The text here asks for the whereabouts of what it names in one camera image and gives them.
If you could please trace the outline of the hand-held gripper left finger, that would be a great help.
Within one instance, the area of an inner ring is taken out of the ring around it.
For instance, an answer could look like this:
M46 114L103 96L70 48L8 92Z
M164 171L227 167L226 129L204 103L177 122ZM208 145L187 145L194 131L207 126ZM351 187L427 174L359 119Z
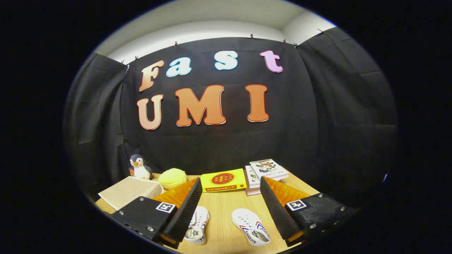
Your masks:
M197 177L154 198L139 196L112 213L111 219L149 241L177 249L201 195Z

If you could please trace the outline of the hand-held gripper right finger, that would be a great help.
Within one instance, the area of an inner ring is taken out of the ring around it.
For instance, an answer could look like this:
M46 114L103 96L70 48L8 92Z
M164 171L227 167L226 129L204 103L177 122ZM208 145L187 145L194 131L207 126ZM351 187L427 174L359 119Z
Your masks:
M260 190L279 234L289 247L316 241L359 211L327 194L309 195L265 176L261 177Z

